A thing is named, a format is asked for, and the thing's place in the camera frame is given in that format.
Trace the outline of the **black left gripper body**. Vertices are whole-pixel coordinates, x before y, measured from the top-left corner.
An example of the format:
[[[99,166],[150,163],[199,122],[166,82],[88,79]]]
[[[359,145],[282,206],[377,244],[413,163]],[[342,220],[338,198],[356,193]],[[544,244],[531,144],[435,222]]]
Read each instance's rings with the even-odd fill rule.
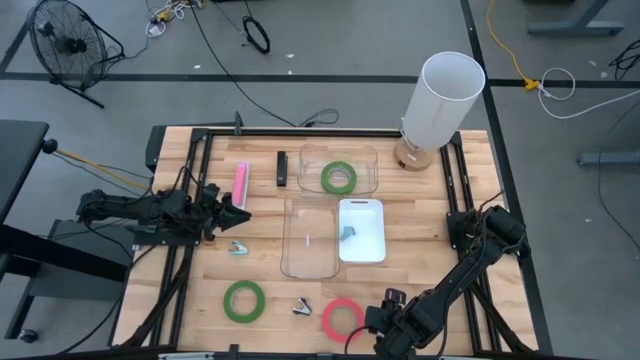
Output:
[[[193,232],[200,234],[206,241],[215,239],[214,229],[220,211],[219,191],[220,188],[215,183],[200,187],[189,207],[189,227]]]

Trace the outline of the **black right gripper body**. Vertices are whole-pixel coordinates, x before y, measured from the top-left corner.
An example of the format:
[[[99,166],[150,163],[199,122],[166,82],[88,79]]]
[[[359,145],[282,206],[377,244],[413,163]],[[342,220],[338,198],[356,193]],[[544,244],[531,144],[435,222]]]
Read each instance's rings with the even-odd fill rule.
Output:
[[[365,326],[376,334],[375,350],[404,350],[406,347],[406,324],[403,307],[406,293],[387,288],[379,307],[368,306],[365,312]]]

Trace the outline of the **pink white stapler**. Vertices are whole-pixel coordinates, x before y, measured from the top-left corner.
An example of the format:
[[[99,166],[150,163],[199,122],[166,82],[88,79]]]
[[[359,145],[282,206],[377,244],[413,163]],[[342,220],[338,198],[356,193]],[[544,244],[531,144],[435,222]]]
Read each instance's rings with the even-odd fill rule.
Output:
[[[233,187],[232,187],[232,204],[240,209],[245,209],[246,198],[249,185],[249,164],[241,162],[236,166]]]

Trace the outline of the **red tape roll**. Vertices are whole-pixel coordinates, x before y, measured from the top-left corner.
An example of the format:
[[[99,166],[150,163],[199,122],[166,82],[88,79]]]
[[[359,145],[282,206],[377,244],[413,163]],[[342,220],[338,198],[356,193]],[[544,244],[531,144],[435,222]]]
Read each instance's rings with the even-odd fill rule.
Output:
[[[325,307],[322,314],[322,328],[324,333],[334,342],[345,343],[350,333],[340,333],[331,325],[332,313],[338,308],[346,308],[355,315],[356,327],[364,325],[364,312],[356,302],[349,298],[337,298]]]

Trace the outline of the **green tape roll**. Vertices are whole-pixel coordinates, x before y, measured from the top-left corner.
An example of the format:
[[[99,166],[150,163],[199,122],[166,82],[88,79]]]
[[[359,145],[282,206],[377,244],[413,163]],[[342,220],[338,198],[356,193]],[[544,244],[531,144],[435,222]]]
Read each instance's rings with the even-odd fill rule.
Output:
[[[357,185],[357,173],[349,163],[334,161],[323,168],[321,185],[331,194],[349,194]]]
[[[249,290],[256,297],[256,303],[253,310],[246,314],[241,314],[234,307],[234,298],[237,292],[241,290]],[[262,288],[255,282],[249,280],[240,280],[233,283],[225,292],[223,300],[223,308],[226,316],[233,322],[239,324],[248,324],[256,321],[263,313],[266,305],[266,297]]]

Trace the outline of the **white plastic bin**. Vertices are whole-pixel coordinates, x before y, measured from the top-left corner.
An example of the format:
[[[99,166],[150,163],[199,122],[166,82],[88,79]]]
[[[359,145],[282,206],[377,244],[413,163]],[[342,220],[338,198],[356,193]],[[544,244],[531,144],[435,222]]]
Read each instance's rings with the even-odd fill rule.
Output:
[[[341,241],[345,226],[356,235]],[[342,199],[338,220],[339,258],[345,263],[373,264],[386,258],[383,204],[375,199]]]

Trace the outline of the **clear plastic bin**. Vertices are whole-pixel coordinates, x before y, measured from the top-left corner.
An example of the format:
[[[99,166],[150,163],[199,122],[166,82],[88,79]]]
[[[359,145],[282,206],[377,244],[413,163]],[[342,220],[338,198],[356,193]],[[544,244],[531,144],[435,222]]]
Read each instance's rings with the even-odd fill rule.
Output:
[[[340,270],[338,199],[329,195],[291,195],[284,201],[280,270],[297,279],[328,279]],[[306,235],[310,247],[306,247]]]
[[[349,163],[357,173],[357,185],[349,194],[331,194],[321,185],[323,168],[334,161]],[[306,192],[365,197],[378,188],[378,163],[377,151],[369,146],[347,148],[305,144],[299,151],[297,183]]]

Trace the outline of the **black desk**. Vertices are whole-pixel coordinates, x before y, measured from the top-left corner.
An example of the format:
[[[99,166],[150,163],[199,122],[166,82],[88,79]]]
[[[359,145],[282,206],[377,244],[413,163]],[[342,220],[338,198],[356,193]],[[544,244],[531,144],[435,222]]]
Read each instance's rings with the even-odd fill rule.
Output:
[[[0,281],[7,273],[35,278],[44,264],[122,283],[130,264],[64,245],[78,239],[85,245],[94,238],[98,245],[126,238],[124,228],[109,223],[84,229],[55,241],[16,229],[4,223],[38,154],[49,125],[44,122],[0,120]]]

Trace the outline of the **black floor fan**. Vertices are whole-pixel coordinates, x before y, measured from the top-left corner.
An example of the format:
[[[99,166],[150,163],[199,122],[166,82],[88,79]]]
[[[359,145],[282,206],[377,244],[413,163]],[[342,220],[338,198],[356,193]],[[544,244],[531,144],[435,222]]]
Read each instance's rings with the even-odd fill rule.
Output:
[[[87,90],[125,58],[123,44],[70,0],[39,0],[27,16],[27,29],[48,82],[103,108]]]

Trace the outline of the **white cylinder lamp wooden base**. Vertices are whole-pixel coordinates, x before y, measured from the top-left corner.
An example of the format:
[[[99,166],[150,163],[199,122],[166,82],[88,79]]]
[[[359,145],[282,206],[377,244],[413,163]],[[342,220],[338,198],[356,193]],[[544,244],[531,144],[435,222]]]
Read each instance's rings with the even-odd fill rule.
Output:
[[[486,84],[478,62],[459,52],[440,52],[423,64],[402,118],[393,155],[408,171],[428,168],[449,143]]]

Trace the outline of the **grey desk foot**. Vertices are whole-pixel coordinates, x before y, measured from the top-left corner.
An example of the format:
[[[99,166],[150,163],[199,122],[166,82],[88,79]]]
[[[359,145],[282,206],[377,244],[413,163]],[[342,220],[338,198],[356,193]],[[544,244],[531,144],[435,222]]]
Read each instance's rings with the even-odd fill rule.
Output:
[[[578,166],[640,166],[640,150],[583,153],[576,163]]]
[[[608,2],[609,0],[593,0],[585,12],[576,19],[529,23],[528,33],[545,36],[615,36],[625,29],[623,22],[595,20]]]

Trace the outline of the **black aluminium table frame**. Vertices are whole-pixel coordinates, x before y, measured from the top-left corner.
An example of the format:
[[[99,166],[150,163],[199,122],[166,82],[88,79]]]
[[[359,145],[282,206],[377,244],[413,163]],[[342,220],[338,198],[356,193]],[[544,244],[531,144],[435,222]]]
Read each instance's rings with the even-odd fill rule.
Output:
[[[229,127],[214,135],[207,180],[222,190],[231,186],[239,161],[250,163],[248,211],[250,222],[216,235],[214,242],[197,246],[190,271],[178,350],[213,351],[226,357],[230,344],[239,344],[239,359],[247,355],[275,358],[286,355],[311,358],[316,353],[334,353],[346,359],[343,344],[330,340],[322,330],[320,313],[331,300],[351,298],[366,308],[380,304],[384,290],[401,289],[418,295],[435,286],[457,262],[449,245],[445,213],[449,211],[442,161],[439,155],[424,171],[410,172],[393,160],[392,148],[398,131],[383,129],[329,129],[253,127],[233,135]],[[192,127],[169,126],[162,136],[155,171],[154,190],[168,189],[184,165]],[[483,130],[460,131],[473,203],[479,206],[501,190],[489,135]],[[298,153],[305,144],[341,149],[370,146],[379,159],[378,189],[373,198],[384,205],[387,256],[378,265],[344,265],[338,274],[324,280],[287,278],[279,269],[284,199],[299,190]],[[276,153],[288,153],[286,187],[277,187]],[[228,254],[231,240],[248,244],[249,254]],[[157,247],[130,273],[112,344],[130,338],[149,314],[159,296],[166,249]],[[534,325],[519,259],[502,257],[487,270],[494,305],[527,345],[550,352],[542,345],[544,329]],[[236,324],[223,311],[223,295],[236,280],[251,280],[265,291],[266,308],[252,324]],[[297,297],[305,297],[313,314],[293,315]]]

